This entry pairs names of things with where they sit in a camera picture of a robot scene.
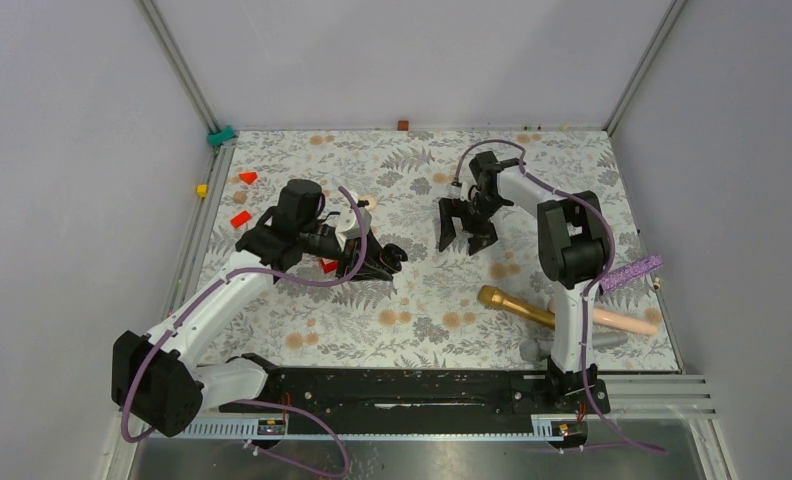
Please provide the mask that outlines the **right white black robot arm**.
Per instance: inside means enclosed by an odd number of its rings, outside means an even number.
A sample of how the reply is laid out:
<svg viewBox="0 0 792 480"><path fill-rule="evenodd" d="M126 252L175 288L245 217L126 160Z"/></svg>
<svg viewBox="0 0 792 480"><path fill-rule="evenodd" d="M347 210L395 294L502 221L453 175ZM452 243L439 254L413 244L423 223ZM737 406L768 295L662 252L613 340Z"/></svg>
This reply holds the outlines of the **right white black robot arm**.
<svg viewBox="0 0 792 480"><path fill-rule="evenodd" d="M492 152L469 163L473 182L462 196L438 201L444 251L463 230L471 255L493 245L493 216L516 206L533 216L540 267L553 284L555 333L547 367L545 397L569 412L596 403L598 367L592 354L593 310L615 248L598 197L591 191L564 192L538 179L521 159L500 161Z"/></svg>

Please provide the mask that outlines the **black earbud case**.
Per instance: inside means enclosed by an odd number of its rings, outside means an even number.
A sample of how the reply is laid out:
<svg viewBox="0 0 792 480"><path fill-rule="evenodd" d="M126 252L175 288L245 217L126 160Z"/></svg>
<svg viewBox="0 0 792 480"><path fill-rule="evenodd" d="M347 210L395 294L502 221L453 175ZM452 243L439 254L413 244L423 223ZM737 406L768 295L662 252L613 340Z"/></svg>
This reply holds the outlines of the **black earbud case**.
<svg viewBox="0 0 792 480"><path fill-rule="evenodd" d="M379 261L391 273L398 273L402 271L402 264L408 261L408 255L401 247L388 243L380 250Z"/></svg>

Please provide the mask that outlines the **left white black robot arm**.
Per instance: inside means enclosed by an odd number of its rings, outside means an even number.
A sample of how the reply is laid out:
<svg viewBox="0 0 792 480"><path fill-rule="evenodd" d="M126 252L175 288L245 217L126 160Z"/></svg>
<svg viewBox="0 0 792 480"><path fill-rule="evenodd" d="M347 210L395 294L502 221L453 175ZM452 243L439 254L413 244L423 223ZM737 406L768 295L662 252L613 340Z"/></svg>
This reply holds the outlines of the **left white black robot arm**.
<svg viewBox="0 0 792 480"><path fill-rule="evenodd" d="M348 190L350 213L330 225L325 195L311 180L291 179L226 263L165 320L138 335L126 331L112 349L111 398L121 409L121 436L136 443L153 432L181 433L206 409L247 400L268 411L282 385L251 356L200 365L231 320L278 281L331 288L350 281L392 281L408 259L372 232L364 200Z"/></svg>

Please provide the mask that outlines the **pink earbud charging case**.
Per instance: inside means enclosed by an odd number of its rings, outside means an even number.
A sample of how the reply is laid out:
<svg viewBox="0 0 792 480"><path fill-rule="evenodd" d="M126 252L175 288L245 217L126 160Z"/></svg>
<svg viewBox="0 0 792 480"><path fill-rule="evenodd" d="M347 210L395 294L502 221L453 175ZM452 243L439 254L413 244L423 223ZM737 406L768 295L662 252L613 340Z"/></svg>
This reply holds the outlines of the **pink earbud charging case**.
<svg viewBox="0 0 792 480"><path fill-rule="evenodd" d="M372 195L361 196L359 198L358 204L370 212L374 211L378 206L377 199Z"/></svg>

